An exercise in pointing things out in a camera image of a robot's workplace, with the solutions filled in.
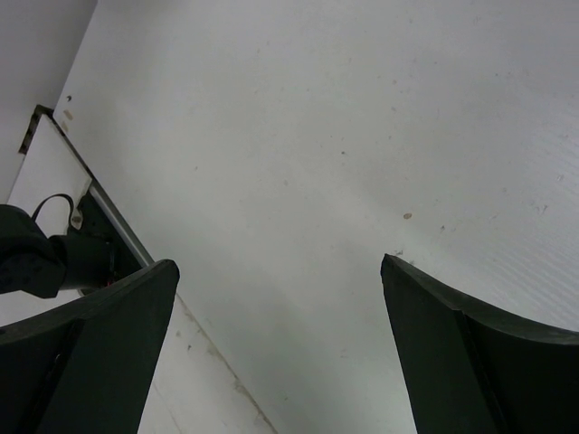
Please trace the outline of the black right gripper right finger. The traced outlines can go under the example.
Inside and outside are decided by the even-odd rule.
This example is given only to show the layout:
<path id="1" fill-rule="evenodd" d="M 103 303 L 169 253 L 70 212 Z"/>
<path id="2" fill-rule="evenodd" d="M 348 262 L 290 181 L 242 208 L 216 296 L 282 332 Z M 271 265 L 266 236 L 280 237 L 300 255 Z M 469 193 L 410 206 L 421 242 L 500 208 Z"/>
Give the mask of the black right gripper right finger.
<path id="1" fill-rule="evenodd" d="M 451 288 L 391 255 L 384 300 L 420 433 L 575 433 L 578 334 Z"/>

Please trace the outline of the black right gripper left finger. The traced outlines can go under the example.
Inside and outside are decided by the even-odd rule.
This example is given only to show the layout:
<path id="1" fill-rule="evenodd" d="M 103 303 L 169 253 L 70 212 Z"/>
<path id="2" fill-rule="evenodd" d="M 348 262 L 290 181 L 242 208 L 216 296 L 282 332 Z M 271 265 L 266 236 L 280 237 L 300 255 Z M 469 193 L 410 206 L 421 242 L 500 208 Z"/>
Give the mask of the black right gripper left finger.
<path id="1" fill-rule="evenodd" d="M 173 311 L 160 260 L 1 329 L 1 431 L 135 433 Z"/>

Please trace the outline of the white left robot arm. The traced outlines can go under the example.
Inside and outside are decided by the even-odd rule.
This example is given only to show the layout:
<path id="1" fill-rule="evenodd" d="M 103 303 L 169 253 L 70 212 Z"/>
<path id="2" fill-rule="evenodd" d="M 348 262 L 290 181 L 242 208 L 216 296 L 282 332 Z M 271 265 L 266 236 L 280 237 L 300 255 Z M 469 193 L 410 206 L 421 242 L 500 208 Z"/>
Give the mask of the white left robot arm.
<path id="1" fill-rule="evenodd" d="M 111 238 L 76 228 L 48 237 L 38 226 L 42 207 L 53 198 L 67 202 L 68 222 L 72 222 L 75 205 L 66 193 L 48 196 L 32 214 L 10 204 L 1 206 L 3 294 L 22 291 L 48 299 L 61 290 L 96 290 L 114 282 L 117 249 Z"/>

